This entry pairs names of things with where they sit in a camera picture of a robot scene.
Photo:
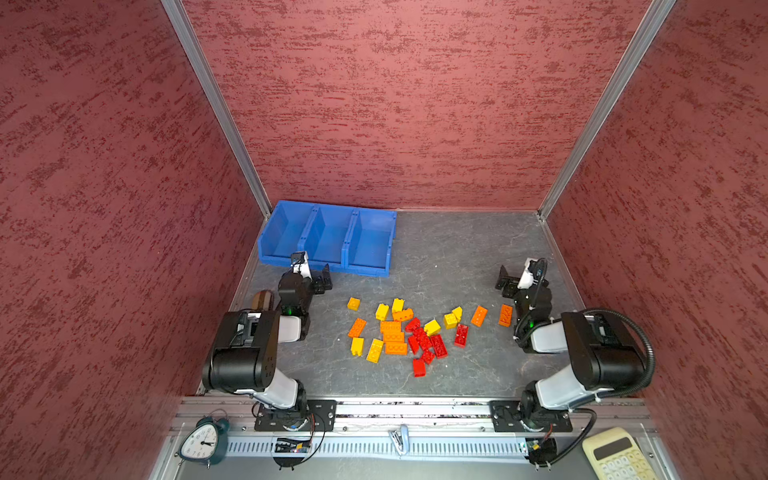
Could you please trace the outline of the small orange-yellow lego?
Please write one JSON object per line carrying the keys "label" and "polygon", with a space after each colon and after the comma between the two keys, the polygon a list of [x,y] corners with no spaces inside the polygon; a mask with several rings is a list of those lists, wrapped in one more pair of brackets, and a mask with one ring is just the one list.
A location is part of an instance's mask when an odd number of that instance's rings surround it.
{"label": "small orange-yellow lego", "polygon": [[351,297],[348,301],[347,307],[350,310],[358,311],[361,301],[358,298]]}

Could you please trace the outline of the blue three-compartment bin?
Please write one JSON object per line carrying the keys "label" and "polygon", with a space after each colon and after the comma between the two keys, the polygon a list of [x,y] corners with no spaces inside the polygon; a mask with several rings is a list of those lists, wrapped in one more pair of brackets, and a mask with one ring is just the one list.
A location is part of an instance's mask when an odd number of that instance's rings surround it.
{"label": "blue three-compartment bin", "polygon": [[391,210],[280,201],[258,238],[259,259],[288,267],[304,251],[312,269],[387,277],[396,223]]}

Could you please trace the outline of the red lego single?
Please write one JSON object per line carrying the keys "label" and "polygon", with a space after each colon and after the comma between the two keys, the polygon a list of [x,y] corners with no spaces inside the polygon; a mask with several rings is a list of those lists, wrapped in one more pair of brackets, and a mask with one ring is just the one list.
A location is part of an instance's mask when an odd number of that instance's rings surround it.
{"label": "red lego single", "polygon": [[467,345],[468,333],[469,333],[469,327],[467,325],[459,324],[456,327],[454,345],[459,348],[465,348]]}

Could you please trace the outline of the yellow lego pair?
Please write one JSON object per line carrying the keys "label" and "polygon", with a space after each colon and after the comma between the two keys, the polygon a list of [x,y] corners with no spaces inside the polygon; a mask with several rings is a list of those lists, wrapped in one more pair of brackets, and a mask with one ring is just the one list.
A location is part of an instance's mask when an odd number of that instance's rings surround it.
{"label": "yellow lego pair", "polygon": [[454,329],[458,324],[459,319],[453,313],[444,316],[444,326],[446,329]]}

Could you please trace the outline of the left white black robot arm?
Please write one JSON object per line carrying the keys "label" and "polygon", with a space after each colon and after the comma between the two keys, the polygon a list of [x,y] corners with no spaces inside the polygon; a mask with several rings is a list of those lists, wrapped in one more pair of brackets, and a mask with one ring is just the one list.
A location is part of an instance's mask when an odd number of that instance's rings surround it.
{"label": "left white black robot arm", "polygon": [[249,308],[224,314],[202,368],[204,388],[254,398],[279,420],[307,419],[303,385],[277,368],[278,345],[306,339],[313,297],[332,288],[328,264],[315,275],[308,253],[293,253],[276,291],[262,290]]}

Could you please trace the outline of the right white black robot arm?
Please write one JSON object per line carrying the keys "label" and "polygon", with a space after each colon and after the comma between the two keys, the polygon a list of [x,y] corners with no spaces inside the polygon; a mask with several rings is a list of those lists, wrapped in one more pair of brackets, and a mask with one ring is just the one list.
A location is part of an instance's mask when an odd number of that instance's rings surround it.
{"label": "right white black robot arm", "polygon": [[548,262],[529,258],[521,275],[499,268],[495,288],[512,301],[500,322],[531,354],[568,355],[557,373],[528,384],[511,414],[529,431],[553,426],[565,413],[605,398],[631,396],[652,381],[656,356],[647,334],[628,316],[605,308],[552,313]]}

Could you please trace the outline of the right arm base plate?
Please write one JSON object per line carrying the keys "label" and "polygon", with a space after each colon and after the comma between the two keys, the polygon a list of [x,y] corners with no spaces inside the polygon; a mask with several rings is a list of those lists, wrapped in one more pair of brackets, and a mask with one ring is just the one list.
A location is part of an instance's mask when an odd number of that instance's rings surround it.
{"label": "right arm base plate", "polygon": [[490,419],[497,433],[570,433],[573,426],[565,410],[548,410],[536,403],[521,405],[519,400],[492,400]]}

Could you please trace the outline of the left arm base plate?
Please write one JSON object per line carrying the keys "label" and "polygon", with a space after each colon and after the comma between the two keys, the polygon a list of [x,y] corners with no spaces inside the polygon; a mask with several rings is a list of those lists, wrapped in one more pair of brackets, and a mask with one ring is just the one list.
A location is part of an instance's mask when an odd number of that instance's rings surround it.
{"label": "left arm base plate", "polygon": [[329,432],[334,429],[338,402],[310,399],[292,409],[260,406],[255,415],[257,432]]}

